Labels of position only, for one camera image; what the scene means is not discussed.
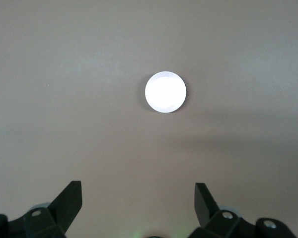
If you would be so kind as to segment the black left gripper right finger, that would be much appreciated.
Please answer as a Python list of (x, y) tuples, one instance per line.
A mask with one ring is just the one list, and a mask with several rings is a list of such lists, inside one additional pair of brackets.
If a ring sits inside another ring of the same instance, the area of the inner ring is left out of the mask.
[(251, 224), (229, 210), (221, 210), (206, 184), (196, 183), (194, 208), (200, 226), (190, 238), (296, 238), (283, 222), (260, 218)]

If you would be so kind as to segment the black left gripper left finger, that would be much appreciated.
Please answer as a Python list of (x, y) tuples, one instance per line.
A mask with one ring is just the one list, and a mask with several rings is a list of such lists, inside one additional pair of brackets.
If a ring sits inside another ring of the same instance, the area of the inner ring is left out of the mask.
[(71, 181), (47, 207), (34, 207), (13, 221), (0, 214), (0, 238), (65, 238), (81, 207), (81, 181)]

